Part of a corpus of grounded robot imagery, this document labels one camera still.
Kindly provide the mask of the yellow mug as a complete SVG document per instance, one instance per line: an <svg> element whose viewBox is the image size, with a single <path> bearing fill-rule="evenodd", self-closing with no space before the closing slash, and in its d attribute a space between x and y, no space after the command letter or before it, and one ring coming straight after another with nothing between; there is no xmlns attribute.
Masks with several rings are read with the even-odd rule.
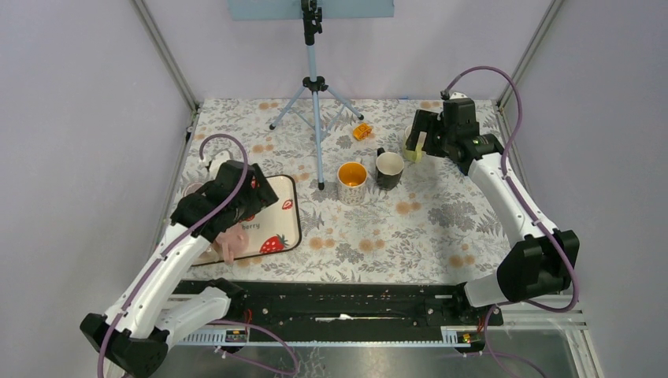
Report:
<svg viewBox="0 0 668 378"><path fill-rule="evenodd" d="M408 150L406 147L406 143L408 141L408 138L410 137L412 132L412 127L408 126L404 130L404 137L403 137L403 156L405 159L408 161L412 161L413 163L420 163L423 158L423 151L422 148L425 145L425 140L427 137L427 134L425 132L420 132L416 144L416 150Z"/></svg>

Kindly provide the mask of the black mug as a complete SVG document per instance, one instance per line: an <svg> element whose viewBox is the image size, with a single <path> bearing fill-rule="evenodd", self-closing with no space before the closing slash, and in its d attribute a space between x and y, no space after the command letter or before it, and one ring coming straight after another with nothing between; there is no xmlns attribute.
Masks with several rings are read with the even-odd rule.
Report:
<svg viewBox="0 0 668 378"><path fill-rule="evenodd" d="M375 166L376 182L381 190L390 191L399 185L405 167L401 155L378 148Z"/></svg>

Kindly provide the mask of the floral mug orange inside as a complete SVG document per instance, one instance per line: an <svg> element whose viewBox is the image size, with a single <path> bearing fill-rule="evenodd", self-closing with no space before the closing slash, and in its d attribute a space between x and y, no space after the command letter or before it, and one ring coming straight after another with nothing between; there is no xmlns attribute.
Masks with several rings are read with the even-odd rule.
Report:
<svg viewBox="0 0 668 378"><path fill-rule="evenodd" d="M339 200L346 205L356 206L364 202L366 196L366 168L355 161L342 164L337 172Z"/></svg>

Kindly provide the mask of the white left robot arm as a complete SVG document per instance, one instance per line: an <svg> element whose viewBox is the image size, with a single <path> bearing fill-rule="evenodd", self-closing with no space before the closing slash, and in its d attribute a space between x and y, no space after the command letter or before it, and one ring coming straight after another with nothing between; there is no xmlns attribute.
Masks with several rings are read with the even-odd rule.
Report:
<svg viewBox="0 0 668 378"><path fill-rule="evenodd" d="M185 272L222 232L277 200L259 165L234 160L221 163L213 180L182 197L130 287L104 313L89 313L81 321L80 330L99 356L129 376L149 377L189 332L215 317L227 324L239 321L243 300L218 288L205 289L166 318L160 314Z"/></svg>

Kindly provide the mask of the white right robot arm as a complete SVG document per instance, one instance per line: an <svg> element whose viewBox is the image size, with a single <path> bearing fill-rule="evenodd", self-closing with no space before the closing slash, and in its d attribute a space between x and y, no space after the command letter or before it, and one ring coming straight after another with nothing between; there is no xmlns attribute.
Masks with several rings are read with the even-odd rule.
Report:
<svg viewBox="0 0 668 378"><path fill-rule="evenodd" d="M448 99L439 113L417 110L405 147L453 161L482 191L510 244L493 273L462 285L463 296L451 304L459 323L472 324L484 306L534 302L574 286L579 238L571 230L560 230L530 198L508 165L501 142L481 133L472 99Z"/></svg>

